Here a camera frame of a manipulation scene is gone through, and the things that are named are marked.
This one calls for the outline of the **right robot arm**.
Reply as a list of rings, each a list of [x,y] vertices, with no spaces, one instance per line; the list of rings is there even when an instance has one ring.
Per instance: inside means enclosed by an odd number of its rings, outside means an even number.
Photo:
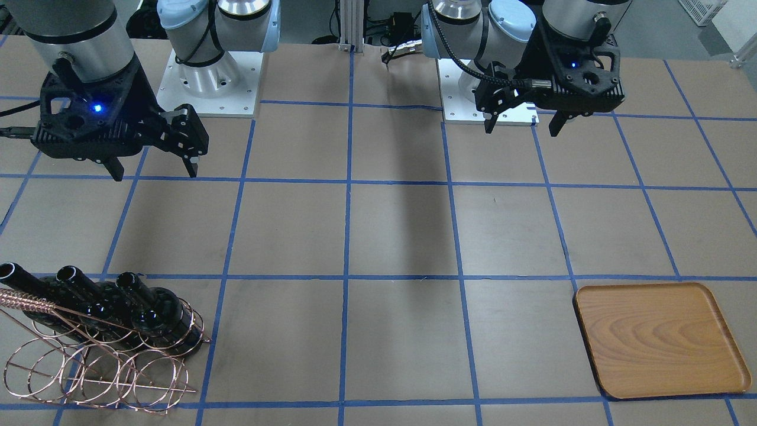
[[[127,29],[111,1],[7,1],[48,66],[35,127],[7,127],[3,137],[27,138],[52,159],[92,161],[115,181],[122,157],[154,146],[180,157],[189,177],[208,153],[210,137],[195,102],[219,101],[232,114],[236,95],[251,95],[238,56],[262,56],[280,40],[278,1],[159,1],[159,24],[174,57],[168,62],[182,94],[162,108],[162,90],[151,88]]]

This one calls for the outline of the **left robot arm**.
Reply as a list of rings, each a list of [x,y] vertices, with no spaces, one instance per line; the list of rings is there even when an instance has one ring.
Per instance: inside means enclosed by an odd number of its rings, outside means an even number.
[[[436,60],[444,121],[536,125],[556,137],[578,117],[624,102],[613,29],[627,1],[428,1],[422,48]]]

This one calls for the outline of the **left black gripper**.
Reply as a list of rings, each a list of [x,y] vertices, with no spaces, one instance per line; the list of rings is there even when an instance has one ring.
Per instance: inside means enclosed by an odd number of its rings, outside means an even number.
[[[513,69],[491,65],[475,90],[485,133],[493,132],[496,115],[524,102],[556,111],[549,122],[551,137],[559,135],[571,114],[611,112],[621,105],[620,51],[610,29],[610,19],[592,17],[588,40],[573,40],[538,18],[520,63]]]

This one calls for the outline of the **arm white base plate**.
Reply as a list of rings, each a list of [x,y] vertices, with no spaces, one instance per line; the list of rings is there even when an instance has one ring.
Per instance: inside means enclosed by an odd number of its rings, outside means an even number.
[[[262,52],[225,52],[215,64],[178,64],[171,51],[157,102],[165,110],[192,105],[201,118],[254,118],[266,56]]]
[[[484,113],[475,105],[474,91],[479,80],[463,72],[451,59],[437,60],[439,89],[444,121],[447,124],[484,124]],[[535,126],[539,124],[537,108],[524,103],[501,113],[500,126]]]

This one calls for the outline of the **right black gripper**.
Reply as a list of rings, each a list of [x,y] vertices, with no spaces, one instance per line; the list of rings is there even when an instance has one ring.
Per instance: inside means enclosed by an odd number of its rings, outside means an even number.
[[[154,146],[181,157],[190,178],[210,137],[189,104],[166,111],[157,102],[138,57],[115,75],[84,82],[72,60],[53,62],[40,90],[40,121],[33,145],[50,157],[101,161],[116,182],[124,180],[119,157]]]

